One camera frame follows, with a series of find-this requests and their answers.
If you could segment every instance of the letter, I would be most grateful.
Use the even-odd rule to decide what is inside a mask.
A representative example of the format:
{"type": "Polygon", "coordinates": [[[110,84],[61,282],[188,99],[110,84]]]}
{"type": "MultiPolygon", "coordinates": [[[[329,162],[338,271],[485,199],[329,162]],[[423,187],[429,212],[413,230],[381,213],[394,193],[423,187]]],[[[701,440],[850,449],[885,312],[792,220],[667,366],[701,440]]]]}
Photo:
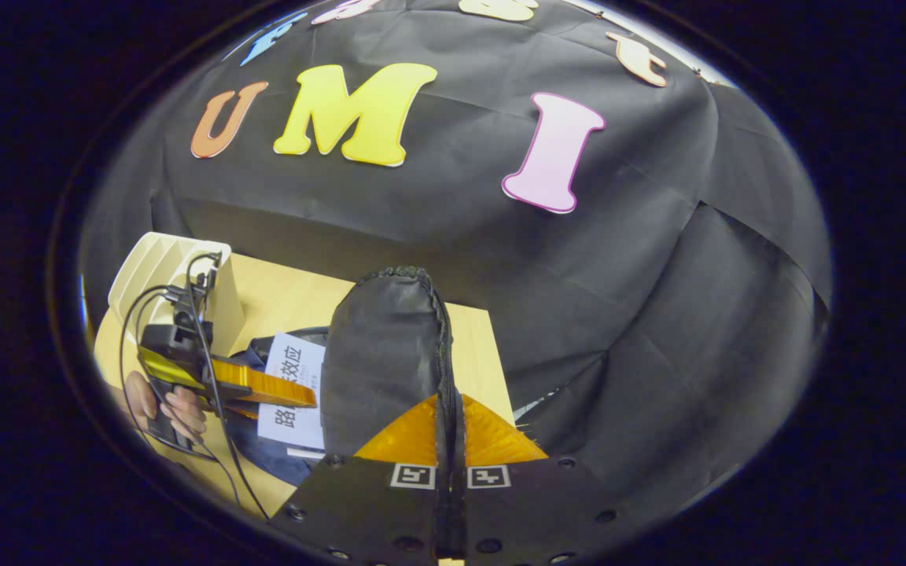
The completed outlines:
{"type": "Polygon", "coordinates": [[[248,62],[250,62],[254,57],[258,57],[258,55],[265,53],[265,51],[269,50],[269,48],[274,45],[274,41],[276,39],[279,39],[279,37],[285,35],[285,32],[292,29],[292,24],[296,23],[297,21],[299,21],[305,17],[306,17],[306,12],[303,12],[296,17],[289,18],[289,21],[283,23],[282,25],[278,26],[277,28],[269,31],[268,33],[265,33],[265,35],[262,35],[261,37],[259,37],[258,40],[256,40],[256,42],[254,42],[254,46],[251,47],[251,53],[249,53],[247,55],[247,57],[244,58],[243,61],[240,61],[240,67],[244,67],[244,65],[247,64],[248,62]]]}
{"type": "Polygon", "coordinates": [[[418,89],[431,83],[436,75],[436,69],[423,64],[389,64],[349,96],[339,65],[306,69],[297,78],[301,86],[296,103],[285,132],[274,140],[274,151],[305,154],[310,148],[306,128],[312,120],[317,150],[326,155],[358,119],[352,139],[341,145],[341,155],[366,164],[403,164],[406,153],[400,147],[400,132],[407,110],[418,89]]]}
{"type": "Polygon", "coordinates": [[[254,97],[265,89],[267,89],[267,83],[263,82],[263,80],[262,82],[242,87],[240,89],[240,100],[237,101],[237,106],[233,108],[233,114],[230,114],[230,118],[226,121],[223,132],[215,136],[215,138],[212,137],[212,124],[215,124],[215,118],[219,117],[219,112],[223,110],[223,105],[236,93],[230,90],[227,93],[217,94],[208,101],[208,106],[204,109],[204,115],[201,116],[201,121],[198,122],[198,127],[194,130],[194,137],[191,138],[191,153],[194,154],[194,157],[198,159],[215,157],[222,153],[226,147],[229,147],[230,142],[237,136],[240,124],[244,121],[244,116],[247,116],[247,111],[251,108],[254,97]]]}
{"type": "Polygon", "coordinates": [[[380,0],[348,0],[348,2],[342,2],[341,4],[338,4],[334,10],[324,12],[310,20],[310,25],[320,25],[321,23],[331,20],[343,20],[352,16],[364,14],[370,11],[371,8],[373,8],[373,4],[378,1],[380,0]]]}
{"type": "Polygon", "coordinates": [[[503,191],[546,211],[574,211],[572,177],[589,133],[603,129],[606,122],[597,112],[557,94],[534,93],[531,100],[540,108],[540,119],[521,168],[503,179],[503,191]]]}
{"type": "Polygon", "coordinates": [[[460,0],[460,11],[507,21],[526,21],[533,17],[535,0],[460,0]]]}
{"type": "Polygon", "coordinates": [[[627,39],[627,37],[611,32],[607,32],[607,37],[617,42],[615,54],[617,55],[617,60],[624,65],[624,68],[652,86],[666,86],[666,78],[652,71],[653,63],[659,65],[659,67],[666,68],[666,61],[655,57],[655,55],[650,53],[648,47],[643,46],[643,44],[636,42],[634,39],[627,39]]]}

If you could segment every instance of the yellow letter m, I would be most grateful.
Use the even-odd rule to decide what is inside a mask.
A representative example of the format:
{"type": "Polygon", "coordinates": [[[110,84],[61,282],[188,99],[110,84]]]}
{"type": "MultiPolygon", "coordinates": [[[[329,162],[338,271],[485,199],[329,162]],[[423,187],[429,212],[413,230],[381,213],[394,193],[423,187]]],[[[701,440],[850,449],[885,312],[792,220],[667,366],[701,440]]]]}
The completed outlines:
{"type": "Polygon", "coordinates": [[[349,96],[339,65],[306,69],[297,78],[300,87],[296,104],[285,133],[274,140],[274,151],[305,154],[310,149],[306,129],[312,119],[317,150],[326,155],[358,119],[352,138],[341,145],[341,155],[366,164],[403,164],[406,153],[400,147],[400,132],[407,109],[418,89],[436,75],[436,69],[423,64],[389,64],[349,96]]]}

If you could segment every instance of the black cable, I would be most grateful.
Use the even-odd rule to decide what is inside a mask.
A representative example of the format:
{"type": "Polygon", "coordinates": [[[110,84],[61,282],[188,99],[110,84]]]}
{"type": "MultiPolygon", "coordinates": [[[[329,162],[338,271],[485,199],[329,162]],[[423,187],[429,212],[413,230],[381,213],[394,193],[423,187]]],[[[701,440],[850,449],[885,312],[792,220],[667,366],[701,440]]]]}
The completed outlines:
{"type": "MultiPolygon", "coordinates": [[[[190,262],[187,264],[187,303],[191,308],[191,318],[194,319],[194,326],[197,327],[198,337],[201,340],[201,348],[204,351],[205,362],[208,363],[208,379],[212,380],[212,391],[215,392],[215,409],[219,413],[219,419],[223,422],[223,433],[226,434],[226,446],[230,448],[230,456],[233,456],[233,463],[237,465],[237,472],[240,473],[240,479],[244,480],[244,486],[247,487],[247,491],[251,494],[251,498],[254,499],[258,509],[261,509],[261,515],[265,518],[265,522],[270,523],[271,518],[267,516],[267,512],[263,509],[261,502],[258,501],[256,495],[254,495],[254,490],[251,488],[251,484],[247,481],[247,476],[244,476],[244,469],[240,466],[240,458],[237,458],[237,449],[234,447],[233,435],[230,434],[230,426],[226,423],[226,414],[223,411],[223,401],[219,398],[219,383],[216,383],[215,380],[215,368],[212,366],[212,353],[208,351],[208,341],[205,339],[204,329],[201,326],[201,320],[198,319],[197,308],[194,306],[194,287],[191,285],[191,267],[194,266],[194,262],[199,259],[209,258],[212,262],[217,262],[222,260],[220,255],[216,254],[202,254],[196,255],[190,262]]],[[[208,279],[205,280],[205,285],[208,285],[208,279]]]]}
{"type": "MultiPolygon", "coordinates": [[[[132,422],[135,423],[136,429],[139,431],[139,434],[142,435],[142,441],[145,442],[148,445],[148,447],[151,449],[151,451],[153,451],[154,454],[157,456],[159,455],[159,452],[156,452],[156,448],[152,444],[150,444],[148,440],[146,440],[146,438],[145,438],[146,432],[142,430],[142,427],[139,425],[138,420],[135,418],[135,413],[132,411],[131,402],[129,401],[129,398],[128,398],[128,390],[125,389],[125,369],[123,368],[123,366],[125,366],[125,363],[124,363],[125,355],[123,355],[123,353],[125,352],[125,340],[126,340],[126,334],[128,333],[128,322],[131,321],[132,313],[135,312],[135,306],[139,303],[139,301],[143,300],[143,298],[147,294],[154,293],[151,297],[149,297],[149,299],[146,301],[146,303],[144,305],[142,305],[142,308],[140,309],[138,316],[135,320],[135,340],[137,343],[139,340],[138,329],[139,329],[139,325],[141,323],[142,311],[145,310],[145,307],[149,304],[149,302],[154,300],[156,297],[161,296],[161,293],[158,293],[157,291],[165,291],[165,290],[167,290],[166,285],[155,285],[153,287],[148,287],[148,289],[145,289],[144,291],[139,293],[139,296],[135,297],[135,301],[132,302],[132,306],[131,306],[131,308],[128,309],[127,316],[126,316],[125,320],[123,320],[123,324],[121,326],[120,345],[118,347],[118,373],[119,373],[119,381],[121,382],[121,391],[122,391],[123,397],[125,398],[125,406],[128,407],[128,414],[129,414],[129,416],[131,416],[132,422]]],[[[138,359],[139,359],[139,363],[142,366],[142,369],[144,370],[146,375],[148,377],[151,377],[149,375],[149,370],[142,359],[141,352],[138,355],[138,359]]],[[[186,424],[184,424],[183,421],[181,421],[180,418],[177,417],[176,412],[173,411],[173,408],[169,406],[168,402],[165,402],[165,400],[163,400],[162,395],[159,394],[158,390],[156,390],[155,384],[152,383],[151,380],[148,379],[148,377],[146,379],[146,383],[149,385],[149,388],[153,391],[153,394],[159,399],[159,402],[162,402],[162,404],[166,405],[167,408],[170,409],[170,414],[173,416],[174,419],[177,420],[178,423],[180,423],[180,426],[183,426],[185,430],[190,430],[190,427],[188,427],[186,424]]],[[[195,456],[196,458],[201,458],[204,460],[209,460],[209,461],[213,461],[213,462],[217,463],[217,465],[219,465],[219,467],[222,467],[223,472],[226,473],[226,478],[230,481],[230,486],[233,488],[233,497],[234,497],[234,499],[236,499],[237,505],[240,505],[240,495],[238,495],[238,493],[237,493],[237,484],[233,481],[233,476],[230,475],[230,470],[227,470],[226,466],[223,465],[223,463],[221,461],[219,461],[218,458],[215,457],[215,454],[212,453],[211,449],[206,447],[203,443],[201,444],[201,447],[205,448],[205,451],[208,452],[208,456],[205,456],[204,454],[198,454],[197,452],[194,452],[192,450],[186,450],[182,447],[179,447],[179,445],[176,445],[163,438],[155,436],[154,434],[149,434],[149,436],[151,436],[157,442],[165,445],[166,447],[169,447],[174,450],[177,450],[178,452],[181,452],[181,454],[189,454],[189,455],[195,456]]]]}

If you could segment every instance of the hand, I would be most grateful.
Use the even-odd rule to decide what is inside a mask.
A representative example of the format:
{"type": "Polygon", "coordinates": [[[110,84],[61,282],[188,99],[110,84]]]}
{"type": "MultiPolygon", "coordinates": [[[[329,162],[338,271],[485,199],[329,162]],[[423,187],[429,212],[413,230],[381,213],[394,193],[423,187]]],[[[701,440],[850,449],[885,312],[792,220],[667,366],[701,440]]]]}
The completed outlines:
{"type": "MultiPolygon", "coordinates": [[[[151,387],[141,373],[132,372],[125,380],[125,391],[128,393],[132,417],[140,427],[147,428],[149,426],[147,419],[156,418],[157,402],[151,387]]],[[[201,405],[198,405],[194,391],[181,386],[173,387],[173,392],[166,394],[165,402],[159,405],[159,410],[170,419],[177,432],[190,438],[192,442],[201,444],[201,433],[205,431],[205,415],[201,412],[201,405]],[[186,427],[170,414],[171,408],[173,414],[179,417],[186,427]]]]}

